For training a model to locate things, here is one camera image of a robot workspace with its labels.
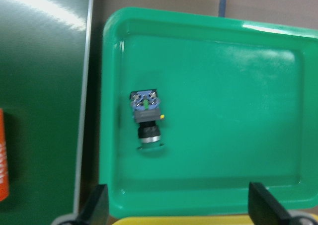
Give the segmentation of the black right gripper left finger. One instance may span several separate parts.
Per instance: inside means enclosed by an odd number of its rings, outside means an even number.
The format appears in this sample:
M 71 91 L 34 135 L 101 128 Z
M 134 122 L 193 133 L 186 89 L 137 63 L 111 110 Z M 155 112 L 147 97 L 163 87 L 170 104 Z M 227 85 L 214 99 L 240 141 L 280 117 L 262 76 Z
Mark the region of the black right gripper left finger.
M 105 225 L 109 218 L 108 186 L 99 184 L 92 191 L 75 220 L 76 225 Z

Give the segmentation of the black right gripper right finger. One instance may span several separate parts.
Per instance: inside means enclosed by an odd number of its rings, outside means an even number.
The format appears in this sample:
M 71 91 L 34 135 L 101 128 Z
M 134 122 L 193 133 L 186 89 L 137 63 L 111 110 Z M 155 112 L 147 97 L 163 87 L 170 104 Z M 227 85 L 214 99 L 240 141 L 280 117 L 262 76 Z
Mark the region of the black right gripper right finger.
M 248 215 L 255 225 L 288 225 L 292 219 L 287 210 L 259 182 L 249 183 Z

